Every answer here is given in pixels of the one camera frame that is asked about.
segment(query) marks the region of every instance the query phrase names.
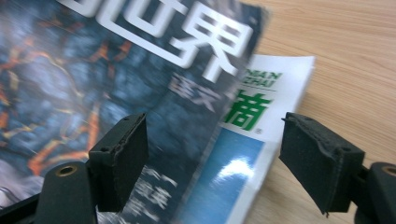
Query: book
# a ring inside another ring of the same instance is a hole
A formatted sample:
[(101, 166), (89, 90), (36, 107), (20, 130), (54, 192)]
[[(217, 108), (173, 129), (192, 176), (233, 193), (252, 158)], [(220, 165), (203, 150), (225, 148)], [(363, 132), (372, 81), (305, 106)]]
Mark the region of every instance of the book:
[(280, 148), (315, 57), (255, 55), (177, 223), (243, 223)]
[(234, 0), (2, 2), (0, 206), (147, 113), (149, 160), (116, 217), (175, 220), (268, 17)]

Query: magazine cover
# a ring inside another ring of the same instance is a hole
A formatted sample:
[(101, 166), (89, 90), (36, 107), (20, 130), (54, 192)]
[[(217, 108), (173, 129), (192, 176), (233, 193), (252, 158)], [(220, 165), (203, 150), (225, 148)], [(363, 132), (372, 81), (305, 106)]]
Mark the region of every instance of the magazine cover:
[(0, 206), (145, 112), (149, 161), (117, 221), (172, 222), (267, 21), (233, 0), (0, 1)]
[(296, 111), (314, 57), (255, 55), (178, 223), (243, 223)]

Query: dark blue magazine cover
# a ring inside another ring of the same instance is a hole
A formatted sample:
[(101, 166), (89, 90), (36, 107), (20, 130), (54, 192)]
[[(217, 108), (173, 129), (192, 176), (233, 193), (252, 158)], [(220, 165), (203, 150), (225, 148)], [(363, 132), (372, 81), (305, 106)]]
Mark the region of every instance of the dark blue magazine cover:
[(149, 161), (99, 219), (174, 222), (267, 21), (233, 0), (0, 1), (0, 209), (144, 112)]

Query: wooden table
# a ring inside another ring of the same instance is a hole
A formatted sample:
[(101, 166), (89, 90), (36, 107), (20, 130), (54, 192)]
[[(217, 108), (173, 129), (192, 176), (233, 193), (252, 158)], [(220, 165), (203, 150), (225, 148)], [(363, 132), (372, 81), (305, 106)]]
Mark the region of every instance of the wooden table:
[[(245, 2), (273, 11), (257, 53), (317, 56), (298, 112), (366, 151), (364, 165), (396, 163), (396, 2)], [(276, 160), (246, 223), (353, 223), (355, 211), (326, 218)]]

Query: wood grain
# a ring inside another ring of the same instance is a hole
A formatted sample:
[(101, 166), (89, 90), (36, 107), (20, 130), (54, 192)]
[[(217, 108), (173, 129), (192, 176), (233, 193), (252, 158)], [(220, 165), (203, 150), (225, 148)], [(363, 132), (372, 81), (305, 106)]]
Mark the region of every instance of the wood grain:
[[(257, 53), (317, 57), (299, 113), (365, 150), (364, 165), (396, 163), (396, 2), (244, 2), (273, 11)], [(326, 218), (276, 160), (246, 223), (353, 223), (355, 211)]]

